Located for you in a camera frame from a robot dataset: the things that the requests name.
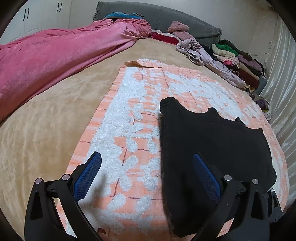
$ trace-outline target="gray blanket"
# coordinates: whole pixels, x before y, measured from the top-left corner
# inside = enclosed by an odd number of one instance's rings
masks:
[[[167,32],[173,21],[188,25],[189,33],[201,44],[217,43],[222,30],[189,14],[153,4],[137,2],[98,2],[94,21],[103,19],[112,12],[138,13],[150,23],[152,29]]]

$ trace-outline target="red cloth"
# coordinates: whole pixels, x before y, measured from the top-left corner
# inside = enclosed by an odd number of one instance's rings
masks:
[[[151,33],[149,35],[149,37],[159,40],[159,41],[169,43],[169,44],[173,44],[173,45],[177,45],[179,43],[179,41],[174,37],[164,36],[164,35],[158,34],[158,33]]]
[[[144,19],[103,19],[74,30],[43,30],[0,45],[0,122],[35,95],[150,33]]]
[[[258,88],[259,81],[253,78],[251,75],[249,75],[246,71],[240,69],[239,70],[239,77],[245,81],[247,84],[249,84],[251,87]]]

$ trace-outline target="white wardrobe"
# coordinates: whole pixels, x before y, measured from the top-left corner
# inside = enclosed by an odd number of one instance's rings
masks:
[[[49,28],[69,28],[72,0],[29,0],[13,17],[0,44]]]

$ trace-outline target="silver screw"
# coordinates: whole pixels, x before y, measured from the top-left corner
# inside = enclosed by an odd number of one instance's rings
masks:
[[[259,182],[258,182],[258,180],[257,180],[256,178],[254,178],[254,179],[252,180],[252,183],[254,183],[255,185],[257,185]]]
[[[41,183],[42,182],[42,179],[41,178],[37,178],[36,180],[35,180],[35,183],[36,184],[39,184],[39,183]]]
[[[62,179],[63,179],[64,181],[67,181],[67,180],[70,179],[70,175],[69,175],[69,174],[65,174],[65,175],[62,177]]]
[[[225,179],[226,181],[231,181],[231,180],[232,180],[232,177],[229,176],[229,175],[225,175],[225,176],[224,176],[224,179]]]

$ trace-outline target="black door handle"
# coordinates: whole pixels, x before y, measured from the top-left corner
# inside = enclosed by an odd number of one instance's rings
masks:
[[[23,19],[23,21],[25,20],[25,16],[26,16],[26,9],[25,9],[25,14],[24,14],[24,19]]]
[[[30,8],[28,8],[28,16],[27,16],[27,19],[26,19],[26,20],[28,20],[28,17],[29,17],[29,12],[30,12]]]

